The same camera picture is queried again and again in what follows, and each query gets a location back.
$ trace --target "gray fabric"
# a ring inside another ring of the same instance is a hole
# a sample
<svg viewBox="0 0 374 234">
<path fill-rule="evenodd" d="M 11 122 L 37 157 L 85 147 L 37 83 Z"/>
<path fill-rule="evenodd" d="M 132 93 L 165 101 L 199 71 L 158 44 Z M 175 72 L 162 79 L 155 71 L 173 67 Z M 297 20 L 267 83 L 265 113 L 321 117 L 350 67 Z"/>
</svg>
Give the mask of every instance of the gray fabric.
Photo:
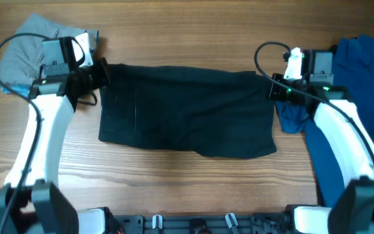
<svg viewBox="0 0 374 234">
<path fill-rule="evenodd" d="M 95 38 L 91 43 L 91 52 L 97 47 L 99 33 L 96 30 L 67 27 L 54 23 L 37 14 L 29 18 L 18 28 L 16 33 L 37 33 L 50 38 L 78 36 L 89 33 Z M 21 36 L 11 40 L 0 62 L 0 78 L 11 86 L 30 86 L 38 78 L 40 66 L 44 63 L 42 38 Z"/>
</svg>

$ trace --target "wood grain surface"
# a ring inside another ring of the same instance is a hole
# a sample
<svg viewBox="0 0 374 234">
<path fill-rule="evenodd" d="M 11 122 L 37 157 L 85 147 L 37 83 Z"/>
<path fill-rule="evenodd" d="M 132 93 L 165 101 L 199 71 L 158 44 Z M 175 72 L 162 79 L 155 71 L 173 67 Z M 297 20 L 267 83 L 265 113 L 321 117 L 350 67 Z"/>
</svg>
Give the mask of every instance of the wood grain surface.
<svg viewBox="0 0 374 234">
<path fill-rule="evenodd" d="M 64 25 L 100 30 L 100 53 L 110 64 L 255 70 L 253 54 L 265 41 L 325 49 L 342 37 L 374 36 L 374 1 L 3 2 L 0 42 L 35 12 Z M 260 63 L 268 73 L 283 73 L 282 49 L 267 47 Z M 0 186 L 18 153 L 27 118 L 24 102 L 0 93 Z M 106 144 L 97 139 L 99 120 L 100 105 L 79 107 L 63 145 L 60 189 L 77 209 L 220 215 L 317 202 L 303 135 L 284 134 L 276 116 L 278 152 L 252 160 Z"/>
</svg>

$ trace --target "blue cloth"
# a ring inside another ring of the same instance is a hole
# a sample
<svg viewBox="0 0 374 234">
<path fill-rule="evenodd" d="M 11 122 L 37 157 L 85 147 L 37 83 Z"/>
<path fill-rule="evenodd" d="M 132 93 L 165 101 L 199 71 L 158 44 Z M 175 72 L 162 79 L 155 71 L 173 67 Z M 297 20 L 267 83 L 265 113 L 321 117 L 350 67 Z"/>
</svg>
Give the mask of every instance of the blue cloth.
<svg viewBox="0 0 374 234">
<path fill-rule="evenodd" d="M 362 124 L 374 143 L 374 38 L 341 39 L 333 58 L 334 85 L 345 86 L 350 91 Z M 311 120 L 303 120 L 303 107 L 276 102 L 282 130 L 296 133 L 303 122 L 305 140 L 324 205 L 333 207 L 344 191 L 343 177 L 327 139 Z"/>
</svg>

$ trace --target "white plastic part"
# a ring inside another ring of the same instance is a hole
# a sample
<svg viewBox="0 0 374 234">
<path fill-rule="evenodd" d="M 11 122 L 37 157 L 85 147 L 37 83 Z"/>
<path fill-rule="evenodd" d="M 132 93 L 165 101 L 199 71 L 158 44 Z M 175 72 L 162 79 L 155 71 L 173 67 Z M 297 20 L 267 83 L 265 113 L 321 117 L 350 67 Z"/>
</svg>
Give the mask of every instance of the white plastic part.
<svg viewBox="0 0 374 234">
<path fill-rule="evenodd" d="M 284 74 L 284 79 L 296 80 L 301 79 L 301 66 L 303 63 L 303 53 L 298 47 L 291 50 L 290 58 L 288 59 L 288 65 Z"/>
<path fill-rule="evenodd" d="M 301 233 L 328 234 L 331 208 L 297 207 L 293 211 L 294 227 Z"/>
<path fill-rule="evenodd" d="M 60 97 L 56 94 L 37 96 L 33 102 L 42 114 L 42 128 L 29 173 L 23 185 L 33 186 L 35 181 L 44 179 L 58 186 L 60 154 L 64 135 L 74 110 L 66 96 Z M 10 183 L 12 188 L 18 185 L 36 131 L 36 113 L 31 105 L 29 107 L 29 121 L 23 142 L 14 166 L 4 182 L 4 185 Z"/>
<path fill-rule="evenodd" d="M 94 64 L 94 61 L 92 59 L 92 55 L 90 54 L 89 34 L 85 32 L 76 36 L 75 39 L 81 45 L 84 52 L 84 62 L 79 67 L 92 66 Z M 83 57 L 82 49 L 75 41 L 71 41 L 71 44 L 73 45 L 73 52 L 75 54 L 76 61 L 79 61 Z"/>
<path fill-rule="evenodd" d="M 331 100 L 330 102 L 352 117 L 374 154 L 374 143 L 358 117 L 356 105 L 347 100 Z M 339 112 L 327 104 L 320 103 L 314 121 L 331 146 L 342 171 L 345 187 L 350 180 L 359 179 L 360 176 L 368 176 L 371 180 L 374 180 L 373 163 L 362 139 L 354 127 Z"/>
<path fill-rule="evenodd" d="M 87 209 L 78 211 L 79 234 L 105 233 L 105 212 L 101 209 Z"/>
</svg>

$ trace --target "black cloth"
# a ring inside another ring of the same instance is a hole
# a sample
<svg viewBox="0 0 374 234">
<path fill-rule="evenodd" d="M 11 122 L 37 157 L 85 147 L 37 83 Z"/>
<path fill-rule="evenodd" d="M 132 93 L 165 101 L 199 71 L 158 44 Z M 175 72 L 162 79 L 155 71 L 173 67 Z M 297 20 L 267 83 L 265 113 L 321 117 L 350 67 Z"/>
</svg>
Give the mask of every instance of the black cloth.
<svg viewBox="0 0 374 234">
<path fill-rule="evenodd" d="M 271 83 L 254 71 L 109 65 L 99 140 L 254 158 L 276 152 Z"/>
</svg>

